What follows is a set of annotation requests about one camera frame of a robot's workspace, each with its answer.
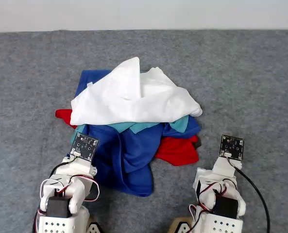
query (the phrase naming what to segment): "white wall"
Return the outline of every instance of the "white wall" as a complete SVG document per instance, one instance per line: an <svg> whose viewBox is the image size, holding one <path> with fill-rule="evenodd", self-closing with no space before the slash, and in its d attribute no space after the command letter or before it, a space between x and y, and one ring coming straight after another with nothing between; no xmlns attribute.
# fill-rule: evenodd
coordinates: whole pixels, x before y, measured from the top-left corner
<svg viewBox="0 0 288 233"><path fill-rule="evenodd" d="M0 32L288 29L288 0L0 0Z"/></svg>

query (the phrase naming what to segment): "blue cloth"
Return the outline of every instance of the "blue cloth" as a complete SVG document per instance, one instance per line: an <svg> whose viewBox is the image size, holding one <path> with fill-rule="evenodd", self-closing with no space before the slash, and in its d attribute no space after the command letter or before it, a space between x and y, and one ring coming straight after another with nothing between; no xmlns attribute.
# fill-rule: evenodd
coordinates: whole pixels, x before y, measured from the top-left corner
<svg viewBox="0 0 288 233"><path fill-rule="evenodd" d="M97 82L110 71L84 70L76 95L89 82ZM152 173L149 167L163 136L190 138L200 131L196 120L187 116L183 133L169 123L160 123L138 133L126 129L119 133L108 125L84 125L81 132L100 140L92 165L98 170L95 179L99 184L121 192L146 197L152 193Z"/></svg>

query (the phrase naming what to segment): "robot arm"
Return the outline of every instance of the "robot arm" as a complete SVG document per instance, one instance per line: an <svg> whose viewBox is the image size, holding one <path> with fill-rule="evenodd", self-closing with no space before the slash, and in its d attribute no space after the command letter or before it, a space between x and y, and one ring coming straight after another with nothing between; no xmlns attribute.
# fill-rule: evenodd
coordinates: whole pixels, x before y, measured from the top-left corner
<svg viewBox="0 0 288 233"><path fill-rule="evenodd" d="M237 190L235 167L242 168L243 140L223 135L220 156L212 170L198 168L193 188L195 207L193 233L241 233L246 203Z"/></svg>
<svg viewBox="0 0 288 233"><path fill-rule="evenodd" d="M93 179L97 169L91 165L98 140L77 133L70 154L56 166L49 179L40 186L40 205L34 219L33 232L36 233L86 233L89 219L83 201L95 201L100 189ZM86 199L92 186L98 194L94 199ZM94 232L101 232L93 225Z"/></svg>

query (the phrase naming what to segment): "circuit board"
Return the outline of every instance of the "circuit board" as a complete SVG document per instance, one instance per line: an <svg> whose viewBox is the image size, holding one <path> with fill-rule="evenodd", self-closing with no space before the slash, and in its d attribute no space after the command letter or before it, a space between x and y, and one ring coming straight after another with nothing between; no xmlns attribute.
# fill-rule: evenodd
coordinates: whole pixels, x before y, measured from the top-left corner
<svg viewBox="0 0 288 233"><path fill-rule="evenodd" d="M241 161L243 158L243 148L244 140L242 138L227 135L221 136L220 156Z"/></svg>
<svg viewBox="0 0 288 233"><path fill-rule="evenodd" d="M70 154L91 162L98 143L98 139L78 132L72 143Z"/></svg>

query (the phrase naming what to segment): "red cloth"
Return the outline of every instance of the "red cloth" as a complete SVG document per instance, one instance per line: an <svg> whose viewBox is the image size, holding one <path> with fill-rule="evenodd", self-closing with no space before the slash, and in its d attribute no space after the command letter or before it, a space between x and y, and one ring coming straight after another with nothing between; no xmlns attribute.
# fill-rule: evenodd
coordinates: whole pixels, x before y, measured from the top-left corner
<svg viewBox="0 0 288 233"><path fill-rule="evenodd" d="M66 124L75 129L76 125L70 125L71 111L71 109L58 109L55 111L55 117L64 120ZM193 143L197 141L198 137L196 135L188 139L163 137L155 158L162 159L174 166L195 163L199 160L199 157Z"/></svg>
<svg viewBox="0 0 288 233"><path fill-rule="evenodd" d="M71 115L72 110L71 109L58 109L55 111L55 117L56 118L60 118L62 120L64 120L64 122L73 127L74 129L77 128L76 125L71 125L70 124L70 115Z"/></svg>

